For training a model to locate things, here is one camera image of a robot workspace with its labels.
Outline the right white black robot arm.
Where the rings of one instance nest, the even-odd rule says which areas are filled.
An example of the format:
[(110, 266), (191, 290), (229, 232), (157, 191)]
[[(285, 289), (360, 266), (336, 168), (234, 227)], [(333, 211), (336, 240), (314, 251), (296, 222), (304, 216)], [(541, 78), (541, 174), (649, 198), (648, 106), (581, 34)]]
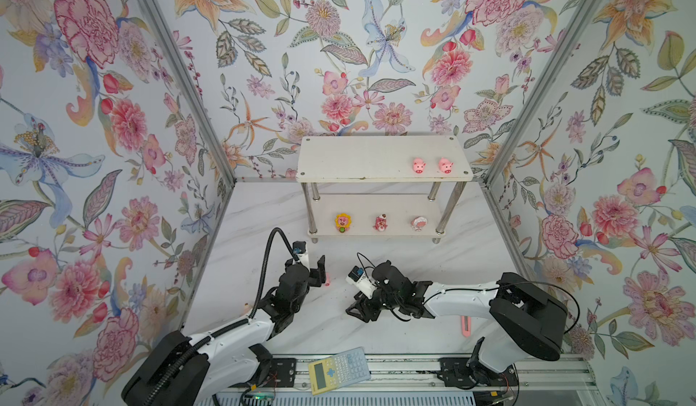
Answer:
[(408, 322), (444, 316), (469, 316), (495, 322), (467, 358), (440, 359), (440, 380), (471, 389), (513, 384), (519, 361), (556, 362), (566, 333), (567, 307), (521, 275), (505, 272), (478, 286), (448, 286), (411, 281), (391, 262), (354, 266), (346, 280), (358, 290), (348, 315), (375, 322), (384, 311)]

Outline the pink white round figurine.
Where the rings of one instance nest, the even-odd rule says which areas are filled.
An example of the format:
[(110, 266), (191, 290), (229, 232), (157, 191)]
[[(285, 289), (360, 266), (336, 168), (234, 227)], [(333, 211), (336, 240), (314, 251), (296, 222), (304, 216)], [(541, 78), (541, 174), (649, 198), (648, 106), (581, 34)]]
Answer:
[(411, 228), (412, 228), (414, 231), (422, 231), (422, 230), (424, 230), (424, 228), (425, 228), (427, 225), (428, 225), (428, 219), (426, 219), (426, 217), (424, 217), (424, 216), (415, 217), (415, 218), (411, 221)]

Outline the dark pink strawberry bear toy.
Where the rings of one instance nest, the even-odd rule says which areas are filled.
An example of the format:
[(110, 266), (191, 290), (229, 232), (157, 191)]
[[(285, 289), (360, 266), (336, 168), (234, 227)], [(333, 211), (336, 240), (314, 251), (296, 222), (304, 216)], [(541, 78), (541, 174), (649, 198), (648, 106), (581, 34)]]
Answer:
[(373, 228), (378, 232), (384, 232), (388, 228), (388, 219), (386, 214), (379, 215), (375, 218)]

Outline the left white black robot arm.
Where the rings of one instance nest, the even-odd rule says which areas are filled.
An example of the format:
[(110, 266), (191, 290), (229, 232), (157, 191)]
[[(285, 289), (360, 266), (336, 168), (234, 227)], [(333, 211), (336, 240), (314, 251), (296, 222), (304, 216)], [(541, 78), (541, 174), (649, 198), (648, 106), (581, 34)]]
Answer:
[(168, 333), (127, 382), (128, 405), (196, 405), (228, 387), (252, 387), (270, 375), (273, 355), (265, 343), (292, 324), (312, 287), (326, 283), (326, 258), (316, 268), (286, 265), (253, 315), (186, 336)]

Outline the pink bear with yellow flower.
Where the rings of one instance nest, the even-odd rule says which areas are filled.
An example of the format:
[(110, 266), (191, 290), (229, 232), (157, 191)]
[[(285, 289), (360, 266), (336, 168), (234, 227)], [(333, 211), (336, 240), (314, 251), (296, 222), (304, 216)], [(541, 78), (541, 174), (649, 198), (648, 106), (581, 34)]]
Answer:
[(335, 227), (339, 233), (345, 233), (352, 226), (352, 217), (345, 213), (340, 213), (335, 218)]

